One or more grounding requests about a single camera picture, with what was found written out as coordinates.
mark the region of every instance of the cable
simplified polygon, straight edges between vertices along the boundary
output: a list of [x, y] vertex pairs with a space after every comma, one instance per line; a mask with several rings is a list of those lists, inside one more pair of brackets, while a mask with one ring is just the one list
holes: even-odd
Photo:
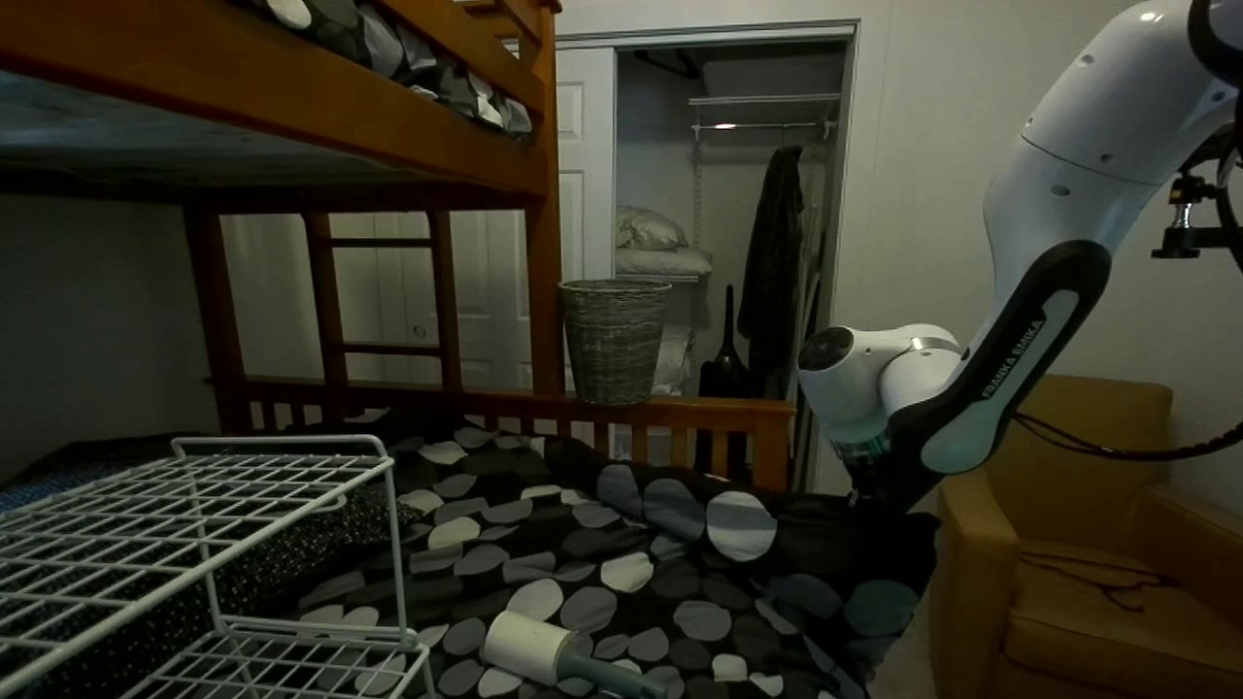
[[1015, 414], [1018, 427], [1027, 427], [1035, 440], [1046, 440], [1062, 452], [1074, 452], [1074, 456], [1097, 456], [1097, 458], [1115, 458], [1115, 462], [1166, 462], [1166, 458], [1202, 458], [1202, 456], [1215, 456], [1215, 452], [1229, 452], [1237, 442], [1243, 442], [1243, 422], [1237, 422], [1232, 433], [1215, 436], [1215, 440], [1203, 440], [1203, 442], [1189, 442], [1189, 448], [1173, 448], [1173, 452], [1118, 452], [1118, 448], [1105, 448], [1105, 442], [1093, 442], [1078, 433], [1066, 433], [1048, 418], [1037, 418], [1037, 414], [1027, 414], [1018, 413]]

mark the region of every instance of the bed rail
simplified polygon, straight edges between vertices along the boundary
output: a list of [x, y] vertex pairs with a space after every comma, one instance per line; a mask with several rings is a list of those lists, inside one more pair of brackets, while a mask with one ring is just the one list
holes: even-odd
[[360, 414], [395, 403], [444, 403], [499, 433], [575, 436], [611, 458], [648, 465], [690, 465], [697, 440], [706, 436], [706, 469], [727, 478], [729, 436], [746, 440], [749, 478], [762, 492], [790, 488], [790, 427], [793, 403], [782, 399], [671, 399], [657, 395], [630, 409], [600, 409], [567, 395], [523, 394], [435, 394], [403, 386], [325, 389], [314, 382], [244, 382], [229, 389], [244, 433], [310, 427], [325, 414]]

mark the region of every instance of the white wall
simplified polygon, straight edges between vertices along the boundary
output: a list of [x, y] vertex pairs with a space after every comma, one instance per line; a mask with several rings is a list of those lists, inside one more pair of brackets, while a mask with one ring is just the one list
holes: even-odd
[[[1118, 8], [1127, 0], [633, 0], [624, 13], [567, 0], [564, 34], [857, 22], [833, 322], [933, 317], [971, 339], [990, 298], [988, 179], [1048, 83]], [[1221, 253], [1153, 264], [1146, 250], [1166, 222], [1153, 203], [1058, 370], [1166, 382], [1181, 436], [1203, 440], [1243, 414], [1232, 341], [1243, 339], [1243, 275]], [[1243, 452], [1186, 462], [1173, 478], [1243, 517]]]
[[0, 483], [69, 440], [205, 433], [178, 210], [0, 200]]

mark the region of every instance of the bunk bed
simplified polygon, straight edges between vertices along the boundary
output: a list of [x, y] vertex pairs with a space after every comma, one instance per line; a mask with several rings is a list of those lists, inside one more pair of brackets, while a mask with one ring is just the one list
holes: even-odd
[[[867, 685], [867, 669], [909, 622], [887, 602], [895, 602], [898, 593], [901, 609], [909, 609], [904, 602], [917, 598], [917, 592], [927, 584], [927, 522], [873, 517], [850, 508], [850, 501], [841, 497], [790, 492], [790, 403], [648, 399], [633, 409], [592, 409], [564, 395], [567, 374], [556, 304], [556, 5], [364, 5], [389, 27], [395, 27], [395, 34], [409, 33], [419, 45], [430, 45], [430, 56], [451, 61], [460, 73], [466, 71], [466, 83], [483, 97], [500, 97], [504, 104], [517, 100], [530, 119], [530, 130], [521, 131], [477, 126], [477, 114], [470, 115], [463, 108], [451, 108], [444, 93], [422, 93], [422, 83], [415, 89], [395, 73], [380, 73], [378, 65], [368, 65], [368, 57], [351, 56], [351, 45], [325, 45], [325, 34], [301, 34], [290, 27], [281, 27], [273, 22], [273, 14], [266, 14], [266, 8], [266, 0], [39, 0], [8, 8], [0, 22], [0, 190], [184, 206], [211, 357], [205, 386], [214, 394], [222, 433], [378, 433], [394, 448], [395, 465], [403, 465], [403, 486], [435, 488], [444, 501], [460, 497], [463, 513], [470, 497], [444, 492], [435, 478], [451, 478], [456, 486], [463, 486], [490, 475], [500, 478], [492, 497], [517, 501], [523, 497], [512, 488], [512, 475], [521, 475], [523, 483], [560, 483], [551, 488], [551, 501], [543, 497], [543, 505], [535, 505], [535, 541], [543, 537], [548, 544], [548, 531], [573, 541], [575, 522], [588, 517], [595, 522], [592, 530], [611, 530], [613, 537], [613, 544], [580, 537], [580, 548], [602, 554], [595, 563], [624, 559], [624, 552], [648, 552], [648, 563], [657, 568], [648, 576], [663, 576], [663, 593], [648, 593], [653, 605], [624, 605], [624, 614], [619, 614], [624, 629], [595, 629], [600, 642], [611, 637], [611, 653], [648, 658], [648, 666], [659, 666], [663, 681], [677, 685], [683, 685], [679, 671], [697, 669], [697, 685], [711, 685], [711, 675], [727, 685], [749, 681], [769, 697], [816, 697]], [[419, 210], [426, 219], [430, 236], [403, 245], [426, 250], [435, 259], [435, 347], [364, 347], [343, 339], [334, 250], [394, 245], [359, 236], [338, 241], [332, 229], [332, 214], [343, 210]], [[523, 214], [532, 308], [530, 395], [463, 389], [451, 275], [451, 210]], [[301, 214], [314, 280], [323, 357], [319, 382], [251, 378], [244, 370], [236, 339], [236, 298], [226, 269], [226, 214]], [[359, 386], [345, 374], [345, 355], [435, 357], [444, 382], [435, 389]], [[451, 462], [451, 475], [426, 456], [435, 440], [463, 442], [463, 433], [486, 433], [483, 442], [466, 448], [474, 452], [474, 475], [460, 475], [466, 469], [463, 458]], [[690, 442], [701, 442], [701, 436], [706, 436], [711, 442], [711, 475], [679, 469], [677, 478], [667, 478], [667, 469], [657, 469], [663, 462], [697, 462]], [[749, 486], [721, 478], [734, 436], [749, 440]], [[101, 458], [106, 475], [94, 465], [81, 469], [69, 458], [68, 483], [78, 486], [109, 478], [112, 469], [128, 475], [138, 469], [138, 456], [162, 456], [150, 442], [144, 442], [139, 452], [132, 452], [132, 442], [122, 442], [122, 452], [126, 456], [116, 462], [109, 462], [112, 452], [109, 458]], [[39, 475], [42, 469], [33, 469], [33, 478], [21, 483], [15, 501], [34, 497], [39, 505], [48, 488], [62, 492], [57, 486], [39, 483]], [[633, 497], [636, 488], [648, 492], [648, 505], [679, 501], [679, 508], [645, 508]], [[623, 517], [602, 522], [606, 513], [588, 505], [582, 497], [602, 501]], [[422, 505], [426, 501], [415, 497], [415, 505], [409, 505], [415, 508], [415, 522], [403, 524], [413, 541], [422, 537], [426, 544], [426, 531], [444, 513], [430, 513]], [[325, 568], [319, 563], [338, 568], [345, 548], [351, 568], [360, 563], [359, 554], [373, 554], [368, 537], [343, 541], [343, 531], [354, 531], [359, 508], [373, 513], [368, 497], [351, 492], [351, 505], [343, 513], [319, 508], [323, 501], [308, 505], [308, 530], [332, 537], [334, 548], [343, 548], [334, 554], [310, 559], [319, 580], [325, 576]], [[737, 552], [737, 544], [721, 544], [716, 531], [706, 531], [706, 508], [727, 522], [741, 517], [734, 522], [741, 524], [741, 541], [762, 541], [762, 548]], [[474, 572], [477, 580], [460, 593], [490, 602], [490, 614], [499, 614], [499, 593], [483, 592], [504, 587], [504, 593], [512, 593], [521, 584], [535, 584], [530, 576], [508, 580], [500, 576], [500, 568], [490, 568], [483, 559], [448, 559], [444, 552], [430, 552], [430, 544], [426, 552], [419, 552], [419, 544], [413, 552], [430, 584], [463, 580], [463, 568]], [[25, 616], [25, 593], [11, 592], [11, 580], [21, 580], [27, 568], [42, 572], [42, 563], [27, 563], [25, 554], [0, 563], [0, 689], [11, 666], [25, 666], [25, 649], [21, 642], [11, 642], [8, 627], [11, 616]], [[240, 584], [235, 584], [244, 598], [257, 598], [251, 592], [244, 592], [244, 584], [297, 572], [286, 568], [286, 554], [273, 552], [251, 552], [249, 559], [236, 559], [236, 568]], [[305, 593], [319, 592], [308, 580], [285, 584], [286, 587], [281, 593], [267, 592], [267, 602], [286, 602], [290, 587], [301, 587]], [[419, 602], [419, 592], [413, 598], [415, 622], [456, 633], [456, 616], [435, 616], [435, 609], [463, 614], [463, 605], [422, 605], [426, 598]], [[564, 592], [602, 598], [600, 587], [588, 587], [582, 580], [564, 580]], [[128, 653], [122, 660], [132, 660], [138, 653], [154, 658], [144, 637], [150, 637], [150, 627], [116, 644], [109, 642], [109, 649], [94, 658], [94, 669], [116, 669], [116, 653]], [[679, 671], [663, 660], [667, 653], [657, 653], [659, 644], [679, 649]], [[430, 660], [430, 669], [456, 671], [460, 666], [439, 658]]]

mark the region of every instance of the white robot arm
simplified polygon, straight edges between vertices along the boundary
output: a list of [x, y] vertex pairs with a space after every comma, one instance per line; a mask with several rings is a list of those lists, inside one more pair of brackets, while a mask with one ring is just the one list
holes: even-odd
[[971, 347], [939, 325], [833, 325], [802, 394], [857, 497], [904, 508], [978, 465], [1107, 288], [1144, 206], [1232, 119], [1243, 0], [1146, 0], [1046, 93], [988, 196], [995, 308]]

